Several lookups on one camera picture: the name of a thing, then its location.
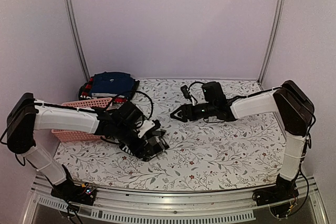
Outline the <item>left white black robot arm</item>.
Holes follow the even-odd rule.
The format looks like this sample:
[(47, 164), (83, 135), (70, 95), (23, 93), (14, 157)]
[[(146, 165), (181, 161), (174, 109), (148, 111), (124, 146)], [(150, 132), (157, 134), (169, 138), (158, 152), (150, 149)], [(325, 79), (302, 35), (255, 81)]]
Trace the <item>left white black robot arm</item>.
[(7, 117), (4, 143), (17, 156), (28, 161), (42, 173), (52, 186), (51, 194), (65, 202), (92, 206), (96, 192), (88, 184), (76, 184), (65, 165), (58, 163), (48, 151), (38, 145), (34, 133), (39, 130), (80, 131), (92, 135), (116, 138), (123, 144), (145, 143), (143, 137), (154, 123), (146, 120), (133, 104), (116, 110), (78, 108), (36, 100), (25, 93)]

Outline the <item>black white checkered cloth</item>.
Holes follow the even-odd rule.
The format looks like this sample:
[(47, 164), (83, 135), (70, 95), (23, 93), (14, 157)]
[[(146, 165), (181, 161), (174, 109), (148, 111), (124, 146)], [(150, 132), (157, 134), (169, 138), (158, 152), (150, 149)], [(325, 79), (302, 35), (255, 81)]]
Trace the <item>black white checkered cloth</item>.
[(142, 138), (132, 138), (129, 143), (119, 143), (121, 151), (148, 162), (169, 148), (163, 136), (166, 130), (149, 130)]

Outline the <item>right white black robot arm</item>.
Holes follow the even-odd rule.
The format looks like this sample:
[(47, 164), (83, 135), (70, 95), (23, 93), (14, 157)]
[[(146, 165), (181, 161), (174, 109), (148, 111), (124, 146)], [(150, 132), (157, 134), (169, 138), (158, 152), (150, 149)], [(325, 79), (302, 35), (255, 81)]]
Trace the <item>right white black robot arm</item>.
[(262, 113), (280, 114), (286, 139), (283, 164), (275, 185), (255, 190), (252, 199), (258, 206), (263, 206), (297, 197), (296, 179), (301, 173), (307, 149), (311, 147), (310, 130), (316, 121), (314, 105), (304, 92), (292, 80), (279, 87), (229, 99), (216, 81), (203, 84), (202, 91), (204, 103), (181, 105), (170, 117), (181, 122), (209, 117), (233, 122)]

